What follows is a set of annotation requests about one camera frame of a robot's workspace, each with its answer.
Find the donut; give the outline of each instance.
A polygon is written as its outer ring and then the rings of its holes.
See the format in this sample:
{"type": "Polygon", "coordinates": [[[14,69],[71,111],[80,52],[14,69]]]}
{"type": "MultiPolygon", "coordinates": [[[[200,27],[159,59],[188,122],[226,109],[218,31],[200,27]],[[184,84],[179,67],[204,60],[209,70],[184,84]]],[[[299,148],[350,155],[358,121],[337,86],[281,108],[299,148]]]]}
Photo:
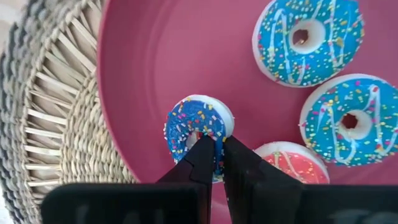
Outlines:
{"type": "Polygon", "coordinates": [[[334,78],[306,100],[300,131],[307,146],[328,162],[381,162],[398,148],[398,91],[372,75],[334,78]],[[354,123],[345,122],[348,115],[354,116],[354,123]]]}
{"type": "Polygon", "coordinates": [[[304,184],[328,184],[329,175],[321,159],[304,146],[272,142],[254,151],[262,159],[304,184]]]}
{"type": "Polygon", "coordinates": [[[223,143],[232,135],[234,118],[220,100],[205,95],[190,95],[168,113],[164,135],[175,163],[178,163],[202,136],[215,141],[215,174],[213,181],[222,180],[223,143]]]}
{"type": "Polygon", "coordinates": [[[363,25],[356,1],[274,0],[254,28],[254,57],[261,72],[281,85],[314,86],[352,61],[363,25]]]}

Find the woven straw mat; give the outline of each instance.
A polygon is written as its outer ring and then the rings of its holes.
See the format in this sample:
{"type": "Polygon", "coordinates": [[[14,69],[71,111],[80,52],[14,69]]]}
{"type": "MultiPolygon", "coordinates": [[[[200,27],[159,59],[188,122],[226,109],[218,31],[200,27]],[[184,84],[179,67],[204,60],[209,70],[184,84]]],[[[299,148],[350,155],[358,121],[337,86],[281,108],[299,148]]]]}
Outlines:
{"type": "Polygon", "coordinates": [[[95,80],[101,0],[32,0],[0,57],[0,180],[15,223],[72,182],[133,183],[95,80]]]}

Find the pink plate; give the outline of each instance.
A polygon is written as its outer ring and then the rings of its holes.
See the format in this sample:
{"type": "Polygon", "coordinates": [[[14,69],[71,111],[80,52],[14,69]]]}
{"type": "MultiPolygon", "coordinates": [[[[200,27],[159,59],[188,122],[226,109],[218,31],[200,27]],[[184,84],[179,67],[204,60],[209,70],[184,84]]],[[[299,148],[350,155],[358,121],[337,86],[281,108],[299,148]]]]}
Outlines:
{"type": "MultiPolygon", "coordinates": [[[[359,0],[366,35],[342,74],[398,84],[398,1],[359,0]]],[[[163,139],[166,114],[191,94],[226,103],[234,135],[253,149],[271,141],[303,144],[300,110],[314,88],[288,88],[263,75],[251,36],[269,0],[110,0],[99,47],[105,118],[130,170],[154,182],[173,167],[163,139]]],[[[398,184],[397,156],[355,168],[328,165],[333,184],[398,184]]],[[[213,191],[212,223],[230,223],[223,184],[213,191]]]]}

